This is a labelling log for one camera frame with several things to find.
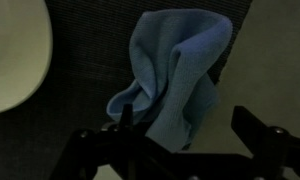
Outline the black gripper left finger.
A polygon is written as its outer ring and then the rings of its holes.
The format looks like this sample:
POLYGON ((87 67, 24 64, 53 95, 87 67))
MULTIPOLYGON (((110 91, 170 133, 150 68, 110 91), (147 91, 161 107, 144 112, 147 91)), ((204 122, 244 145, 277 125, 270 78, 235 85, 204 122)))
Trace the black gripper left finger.
POLYGON ((49 180, 93 180, 109 165, 122 180, 177 180, 168 164, 170 153, 133 129, 132 105, 123 107, 118 124, 95 133, 75 131, 49 180))

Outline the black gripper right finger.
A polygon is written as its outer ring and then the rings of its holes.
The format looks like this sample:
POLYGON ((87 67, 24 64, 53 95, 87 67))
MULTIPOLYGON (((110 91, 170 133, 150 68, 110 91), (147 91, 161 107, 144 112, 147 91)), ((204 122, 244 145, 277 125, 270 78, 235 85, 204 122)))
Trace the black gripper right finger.
POLYGON ((286 167, 300 177, 300 138, 279 126, 267 126, 244 106, 235 106, 231 128, 253 154, 249 177, 286 180, 286 167))

